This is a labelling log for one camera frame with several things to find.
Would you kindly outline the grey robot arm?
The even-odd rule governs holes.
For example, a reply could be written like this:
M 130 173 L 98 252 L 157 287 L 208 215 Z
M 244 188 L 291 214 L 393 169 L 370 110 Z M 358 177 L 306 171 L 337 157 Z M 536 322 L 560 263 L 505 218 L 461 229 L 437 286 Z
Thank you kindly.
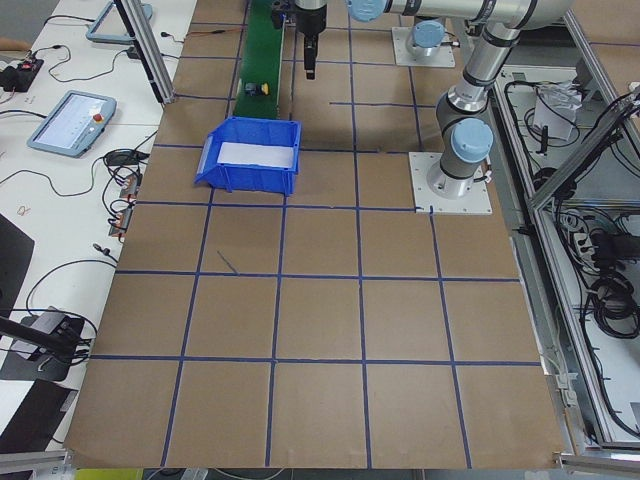
M 459 47 L 456 40 L 445 41 L 447 32 L 442 23 L 437 20 L 421 20 L 416 23 L 406 40 L 407 51 L 416 58 L 426 58 L 436 55 L 441 46 Z
M 474 44 L 459 81 L 438 100 L 437 107 L 454 119 L 473 118 L 483 114 L 488 91 L 518 43 L 521 32 L 546 27 L 561 19 L 572 6 L 570 1 L 349 1 L 347 10 L 353 22 L 371 23 L 385 14 L 400 14 L 415 19 L 451 18 L 481 23 L 482 33 Z M 300 104 L 309 121 L 316 119 L 320 129 L 303 137 L 303 147 L 321 151 L 404 152 L 417 147 L 439 146 L 444 136 L 441 126 L 434 127 L 427 141 L 418 127 L 408 130 L 408 116 L 397 123 L 392 113 L 395 106 L 367 106 L 365 111 L 381 127 L 375 130 L 358 120 L 358 107 L 340 104 L 339 116 L 324 118 L 311 108 L 311 102 Z

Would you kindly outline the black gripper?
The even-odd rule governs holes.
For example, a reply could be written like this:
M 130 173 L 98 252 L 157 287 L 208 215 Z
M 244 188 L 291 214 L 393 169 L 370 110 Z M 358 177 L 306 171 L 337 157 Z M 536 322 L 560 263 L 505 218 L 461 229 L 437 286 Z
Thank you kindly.
M 327 9 L 296 11 L 296 28 L 304 36 L 304 70 L 307 80 L 316 78 L 316 60 L 320 34 L 326 28 Z

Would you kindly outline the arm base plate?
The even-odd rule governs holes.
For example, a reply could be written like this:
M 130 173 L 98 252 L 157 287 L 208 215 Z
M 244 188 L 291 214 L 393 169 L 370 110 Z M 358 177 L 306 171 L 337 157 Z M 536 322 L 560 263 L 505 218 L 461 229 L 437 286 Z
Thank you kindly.
M 413 44 L 412 27 L 393 27 L 391 37 L 395 63 L 399 66 L 454 68 L 456 65 L 453 48 L 446 45 L 448 35 L 440 45 L 430 48 Z
M 441 153 L 410 152 L 415 211 L 436 215 L 491 215 L 487 184 L 480 166 L 468 179 L 453 179 L 441 169 Z

